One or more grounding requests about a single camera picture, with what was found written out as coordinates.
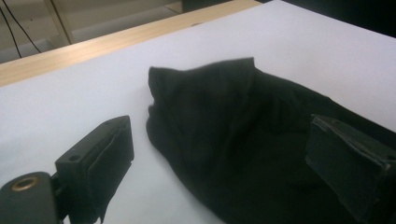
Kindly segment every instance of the white table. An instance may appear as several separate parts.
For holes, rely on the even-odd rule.
[[[130,115],[135,159],[106,223],[222,223],[182,186],[146,133],[151,66],[251,57],[396,131],[396,39],[281,1],[0,88],[0,185],[54,161],[102,121]]]

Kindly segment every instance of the brass grommet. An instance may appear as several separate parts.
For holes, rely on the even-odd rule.
[[[14,191],[23,191],[33,187],[37,183],[38,183],[37,176],[29,176],[15,182],[15,184],[12,185],[11,189]]]

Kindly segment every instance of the black cloth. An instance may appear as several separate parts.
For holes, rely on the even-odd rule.
[[[264,74],[253,59],[190,71],[150,68],[148,84],[151,143],[187,189],[230,224],[356,223],[305,163],[311,114],[396,146],[394,133]]]

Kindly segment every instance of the wire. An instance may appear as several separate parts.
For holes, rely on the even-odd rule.
[[[12,14],[11,10],[9,10],[9,7],[6,3],[5,0],[3,0],[4,5],[6,6],[9,14],[11,15],[12,19],[14,19],[14,21],[20,26],[20,28],[23,30],[23,32],[25,33],[25,35],[27,36],[27,38],[30,40],[30,43],[32,43],[33,46],[35,46],[35,49],[37,49],[37,51],[39,53],[41,53],[41,51],[37,48],[37,46],[35,45],[35,43],[33,43],[32,39],[30,38],[30,36],[26,33],[26,31],[23,29],[23,27],[20,25],[20,23],[17,21],[17,19],[15,19],[14,15]]]
[[[7,27],[8,27],[9,32],[10,32],[11,35],[12,35],[12,40],[14,41],[15,48],[17,48],[18,55],[20,55],[20,58],[22,58],[21,53],[20,53],[20,49],[18,48],[17,41],[15,40],[14,33],[12,33],[12,30],[11,30],[11,27],[9,26],[9,24],[8,24],[8,20],[7,20],[7,18],[6,18],[6,15],[4,15],[4,12],[3,12],[3,10],[2,10],[1,8],[0,8],[0,12],[1,12],[1,14],[3,15],[3,17],[4,17],[4,20],[6,21],[6,24],[7,24]]]

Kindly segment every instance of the floor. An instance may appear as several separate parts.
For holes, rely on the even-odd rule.
[[[73,36],[77,40],[77,42],[81,42],[101,35],[112,34],[117,31],[132,28],[152,21],[158,21],[172,16],[176,16],[180,13],[182,13],[181,2],[177,2],[164,7],[157,7],[148,11],[136,13],[128,17],[116,19],[114,21],[108,21],[84,29],[75,30],[73,31]],[[35,41],[35,45],[42,52],[55,49],[55,47],[53,47],[48,39]],[[20,49],[22,58],[39,53],[32,44],[19,45],[18,48]],[[10,62],[19,58],[20,56],[15,47],[0,50],[0,63]]]

